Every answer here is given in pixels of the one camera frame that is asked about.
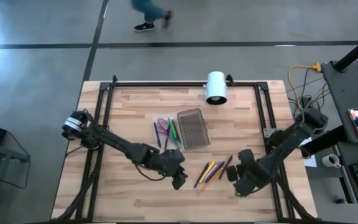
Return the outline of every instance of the person's leg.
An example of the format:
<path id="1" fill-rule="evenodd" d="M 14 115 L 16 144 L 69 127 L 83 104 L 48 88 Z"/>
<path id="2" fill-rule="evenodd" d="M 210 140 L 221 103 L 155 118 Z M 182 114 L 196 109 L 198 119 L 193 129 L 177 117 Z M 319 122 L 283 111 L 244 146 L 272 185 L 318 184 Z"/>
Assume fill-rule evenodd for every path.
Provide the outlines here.
<path id="1" fill-rule="evenodd" d="M 163 18 L 165 13 L 166 12 L 161 7 L 155 5 L 151 0 L 145 0 L 144 21 L 152 23 L 156 19 Z"/>
<path id="2" fill-rule="evenodd" d="M 169 20 L 172 17 L 171 11 L 164 11 L 161 7 L 155 5 L 151 0 L 131 0 L 132 7 L 144 13 L 145 23 L 135 26 L 136 32 L 154 30 L 154 21 L 164 18 L 164 28 L 167 28 Z"/>

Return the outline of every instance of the white cylindrical light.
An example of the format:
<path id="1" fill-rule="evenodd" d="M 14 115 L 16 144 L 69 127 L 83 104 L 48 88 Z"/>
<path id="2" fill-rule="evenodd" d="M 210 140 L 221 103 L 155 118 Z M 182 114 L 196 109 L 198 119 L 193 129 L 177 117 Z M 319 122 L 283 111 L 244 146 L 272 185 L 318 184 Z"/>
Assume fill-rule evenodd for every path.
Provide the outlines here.
<path id="1" fill-rule="evenodd" d="M 222 72 L 208 74 L 205 87 L 205 101 L 211 105 L 221 105 L 227 101 L 227 86 Z"/>

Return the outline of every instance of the jeans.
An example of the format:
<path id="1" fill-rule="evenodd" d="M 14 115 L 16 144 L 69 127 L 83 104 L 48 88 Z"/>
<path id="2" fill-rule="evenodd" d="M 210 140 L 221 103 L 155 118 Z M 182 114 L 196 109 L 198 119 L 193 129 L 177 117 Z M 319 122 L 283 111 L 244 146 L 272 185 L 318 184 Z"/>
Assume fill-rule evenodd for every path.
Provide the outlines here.
<path id="1" fill-rule="evenodd" d="M 165 11 L 153 4 L 152 0 L 131 0 L 132 7 L 139 12 L 144 13 L 144 20 L 146 22 L 154 22 L 156 19 L 163 18 Z"/>

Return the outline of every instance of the wooden table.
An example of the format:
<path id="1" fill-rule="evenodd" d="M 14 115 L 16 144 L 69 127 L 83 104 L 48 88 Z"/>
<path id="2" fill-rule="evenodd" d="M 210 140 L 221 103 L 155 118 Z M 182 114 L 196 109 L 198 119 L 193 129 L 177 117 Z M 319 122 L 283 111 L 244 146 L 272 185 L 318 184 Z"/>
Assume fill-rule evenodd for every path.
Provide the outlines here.
<path id="1" fill-rule="evenodd" d="M 94 113 L 100 82 L 85 82 L 78 109 Z M 270 97 L 278 128 L 293 123 L 291 110 L 282 81 L 268 81 Z M 221 180 L 210 184 L 200 195 L 193 185 L 204 165 L 216 159 L 224 161 L 234 155 L 232 164 L 237 164 L 237 153 L 252 149 L 255 157 L 265 154 L 255 91 L 247 87 L 229 87 L 228 101 L 221 106 L 205 103 L 204 90 L 198 87 L 115 88 L 110 110 L 110 131 L 131 141 L 155 146 L 152 119 L 158 114 L 200 108 L 211 145 L 192 151 L 184 151 L 186 161 L 182 166 L 188 174 L 180 190 L 174 190 L 172 179 L 152 182 L 142 177 L 134 165 L 119 151 L 106 146 L 104 150 L 98 196 L 94 213 L 96 222 L 252 222 L 277 220 L 271 186 L 246 198 L 234 196 L 234 187 Z M 264 103 L 265 117 L 268 118 Z M 79 146 L 72 141 L 68 151 Z M 64 163 L 52 217 L 58 217 L 74 199 L 81 185 L 86 149 L 70 154 Z M 316 210 L 306 170 L 300 151 L 294 151 L 286 160 L 290 188 L 300 203 L 312 215 Z M 155 172 L 145 171 L 151 178 L 159 177 Z M 285 200 L 280 191 L 282 207 Z"/>

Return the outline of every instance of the pen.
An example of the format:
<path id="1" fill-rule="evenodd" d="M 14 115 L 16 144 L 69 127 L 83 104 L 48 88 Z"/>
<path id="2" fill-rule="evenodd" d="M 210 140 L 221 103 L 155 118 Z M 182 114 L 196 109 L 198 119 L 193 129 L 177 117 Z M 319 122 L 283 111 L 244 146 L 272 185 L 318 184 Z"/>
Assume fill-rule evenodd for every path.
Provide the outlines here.
<path id="1" fill-rule="evenodd" d="M 218 174 L 219 174 L 219 172 L 215 173 L 215 175 L 211 178 L 211 180 L 210 180 L 208 183 L 204 184 L 204 186 L 203 186 L 201 189 L 199 189 L 199 191 L 197 192 L 197 194 L 200 194 L 203 190 L 205 190 L 205 188 L 206 188 L 209 184 L 212 183 L 212 181 L 218 176 Z"/>
<path id="2" fill-rule="evenodd" d="M 230 162 L 231 162 L 232 159 L 233 159 L 233 155 L 231 155 L 231 156 L 229 157 L 229 159 L 227 160 L 226 164 L 224 165 L 223 170 L 222 170 L 222 172 L 221 172 L 221 175 L 219 176 L 219 180 L 222 178 L 222 176 L 223 176 L 223 174 L 224 174 L 224 171 L 226 171 L 226 168 L 227 168 L 227 166 L 230 164 Z"/>
<path id="3" fill-rule="evenodd" d="M 194 189 L 197 187 L 198 182 L 200 181 L 200 179 L 201 179 L 201 177 L 203 176 L 203 174 L 204 174 L 204 172 L 206 171 L 206 169 L 208 169 L 208 165 L 209 165 L 209 162 L 207 162 L 207 163 L 205 164 L 205 167 L 204 167 L 203 171 L 200 173 L 200 176 L 198 177 L 197 182 L 196 182 L 196 184 L 194 185 Z"/>
<path id="4" fill-rule="evenodd" d="M 222 170 L 222 167 L 223 167 L 223 166 L 224 166 L 224 161 L 221 162 L 221 163 L 219 164 L 219 166 L 218 166 L 215 170 L 213 170 L 213 173 L 212 173 L 208 178 L 205 178 L 204 183 L 208 183 L 208 182 L 211 180 L 211 178 L 215 175 L 215 173 L 217 173 L 217 172 L 219 172 L 220 170 Z"/>
<path id="5" fill-rule="evenodd" d="M 171 127 L 172 136 L 173 136 L 174 140 L 177 140 L 178 138 L 177 138 L 176 131 L 173 128 L 172 119 L 168 118 L 168 122 L 169 122 L 169 126 Z"/>
<path id="6" fill-rule="evenodd" d="M 181 143 L 181 142 L 180 142 L 179 133 L 178 133 L 178 129 L 177 129 L 177 125 L 175 124 L 175 121 L 174 121 L 174 120 L 172 120 L 172 124 L 173 124 L 173 128 L 174 128 L 174 130 L 175 130 L 175 132 L 176 132 L 176 134 L 177 134 L 178 142 Z"/>
<path id="7" fill-rule="evenodd" d="M 168 131 L 167 131 L 167 140 L 165 140 L 164 150 L 167 149 L 168 139 L 169 139 L 169 131 L 170 131 L 171 124 L 168 124 Z"/>
<path id="8" fill-rule="evenodd" d="M 212 169 L 212 167 L 215 165 L 215 161 L 212 161 L 212 163 L 209 165 L 208 169 L 206 169 L 205 173 L 203 174 L 203 177 L 198 181 L 198 183 L 202 183 L 205 176 L 208 174 L 208 172 Z"/>
<path id="9" fill-rule="evenodd" d="M 206 181 L 209 180 L 209 179 L 213 176 L 215 170 L 219 167 L 219 165 L 220 165 L 219 162 L 216 162 L 216 163 L 215 163 L 215 166 L 212 167 L 212 169 L 211 169 L 211 170 L 207 173 L 207 175 L 205 176 L 204 181 L 203 181 L 204 183 L 206 183 Z"/>
<path id="10" fill-rule="evenodd" d="M 155 124 L 155 122 L 154 122 L 154 130 L 155 130 L 155 135 L 157 136 L 158 147 L 161 148 L 160 136 L 158 135 L 157 125 Z"/>

